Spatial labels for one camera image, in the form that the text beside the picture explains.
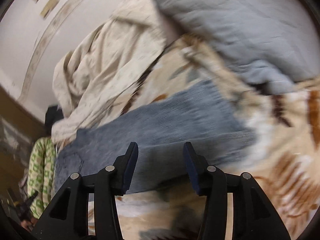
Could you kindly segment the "grey-blue denim pants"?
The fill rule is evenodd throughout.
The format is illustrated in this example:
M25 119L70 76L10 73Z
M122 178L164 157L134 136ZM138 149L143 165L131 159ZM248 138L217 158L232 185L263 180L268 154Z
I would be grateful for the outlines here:
M233 115L209 80L196 83L170 98L139 107L95 129L81 129L58 155L54 190L74 172L95 174L138 144L138 161L130 192L153 190L186 173L183 145L191 142L209 163L241 161L254 132Z

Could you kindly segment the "green and white quilt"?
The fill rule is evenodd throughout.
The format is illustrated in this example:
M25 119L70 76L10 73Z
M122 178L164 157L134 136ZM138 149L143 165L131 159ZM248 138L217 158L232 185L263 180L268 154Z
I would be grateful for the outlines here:
M38 139L31 150L27 179L27 194L37 197L30 206L32 215L38 219L52 199L56 150L50 137Z

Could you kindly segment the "brown wooden door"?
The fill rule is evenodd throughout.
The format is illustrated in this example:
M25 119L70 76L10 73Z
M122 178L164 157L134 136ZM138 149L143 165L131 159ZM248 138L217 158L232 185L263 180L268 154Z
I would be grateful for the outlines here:
M19 183L27 174L33 144L45 136L43 123L20 106L1 88L1 196L12 191L18 200L25 198Z

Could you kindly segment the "leaf-pattern fleece blanket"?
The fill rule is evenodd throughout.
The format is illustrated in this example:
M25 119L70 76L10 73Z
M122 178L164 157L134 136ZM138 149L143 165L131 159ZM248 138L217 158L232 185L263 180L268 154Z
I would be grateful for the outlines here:
M90 130L88 163L94 173L139 146L130 192L152 200L185 174L182 146L225 171L251 172L292 239L319 208L319 78L273 95L248 85L196 36L183 35L110 106Z

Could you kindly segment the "black garment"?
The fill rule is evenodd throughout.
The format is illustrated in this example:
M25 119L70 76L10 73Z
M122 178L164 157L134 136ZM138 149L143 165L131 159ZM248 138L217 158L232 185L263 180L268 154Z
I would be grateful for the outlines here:
M64 118L63 111L58 105L49 106L45 115L44 126L47 134L51 135L52 126Z

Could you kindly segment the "cream patterned duvet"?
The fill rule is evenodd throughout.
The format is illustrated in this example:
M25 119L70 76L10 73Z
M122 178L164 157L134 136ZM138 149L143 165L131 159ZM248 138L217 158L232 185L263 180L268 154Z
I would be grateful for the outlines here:
M97 124L112 102L159 57L166 40L153 0L124 0L56 65L53 92L64 118L52 127L54 144Z

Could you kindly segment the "grey quilted pillow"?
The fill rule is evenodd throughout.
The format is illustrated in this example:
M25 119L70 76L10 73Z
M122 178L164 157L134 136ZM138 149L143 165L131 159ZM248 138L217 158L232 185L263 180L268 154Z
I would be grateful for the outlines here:
M156 0L225 65L266 94L289 93L319 75L319 36L299 0Z

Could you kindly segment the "beige wall switch plate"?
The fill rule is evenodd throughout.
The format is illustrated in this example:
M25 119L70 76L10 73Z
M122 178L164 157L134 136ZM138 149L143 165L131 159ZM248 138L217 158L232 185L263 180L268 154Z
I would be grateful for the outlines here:
M43 7L40 16L43 19L46 19L50 12L57 6L60 0L49 0L46 5Z

